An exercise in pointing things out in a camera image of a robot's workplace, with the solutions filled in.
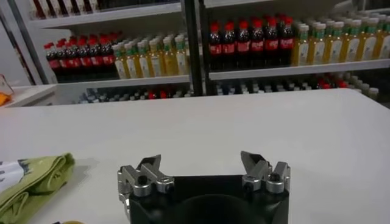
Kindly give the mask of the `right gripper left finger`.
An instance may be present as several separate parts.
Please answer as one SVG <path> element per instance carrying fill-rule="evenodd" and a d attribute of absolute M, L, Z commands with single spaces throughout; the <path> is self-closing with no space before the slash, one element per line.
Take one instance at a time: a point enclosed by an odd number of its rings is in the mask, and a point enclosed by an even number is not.
<path fill-rule="evenodd" d="M 118 195 L 126 201 L 131 195 L 148 197 L 155 189 L 162 194 L 174 190 L 174 177 L 163 174 L 159 168 L 161 155 L 143 158 L 137 167 L 121 166 L 118 170 Z"/>

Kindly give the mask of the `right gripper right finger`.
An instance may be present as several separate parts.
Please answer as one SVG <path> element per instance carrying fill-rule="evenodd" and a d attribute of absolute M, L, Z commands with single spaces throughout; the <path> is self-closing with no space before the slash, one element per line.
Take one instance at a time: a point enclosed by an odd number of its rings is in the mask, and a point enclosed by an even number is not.
<path fill-rule="evenodd" d="M 272 167 L 260 154 L 241 151 L 241 161 L 246 170 L 242 176 L 243 188 L 249 192 L 265 189 L 271 194 L 290 191 L 290 166 L 279 161 Z"/>

